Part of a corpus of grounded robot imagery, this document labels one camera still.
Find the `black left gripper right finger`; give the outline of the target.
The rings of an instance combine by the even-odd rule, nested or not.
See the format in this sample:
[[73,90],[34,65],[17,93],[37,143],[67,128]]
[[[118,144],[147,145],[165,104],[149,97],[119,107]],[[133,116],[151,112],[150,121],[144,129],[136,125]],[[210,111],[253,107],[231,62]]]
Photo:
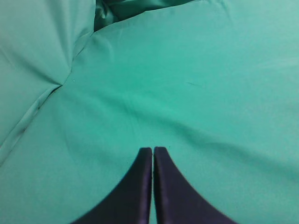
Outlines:
[[158,224],[234,224],[185,179],[165,147],[154,149],[154,198]]

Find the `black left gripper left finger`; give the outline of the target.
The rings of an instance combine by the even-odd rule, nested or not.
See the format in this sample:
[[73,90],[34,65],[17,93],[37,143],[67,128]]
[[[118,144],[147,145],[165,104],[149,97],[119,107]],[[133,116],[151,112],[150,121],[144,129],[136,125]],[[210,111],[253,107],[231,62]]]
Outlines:
[[117,186],[75,224],[148,224],[152,190],[152,150],[140,148]]

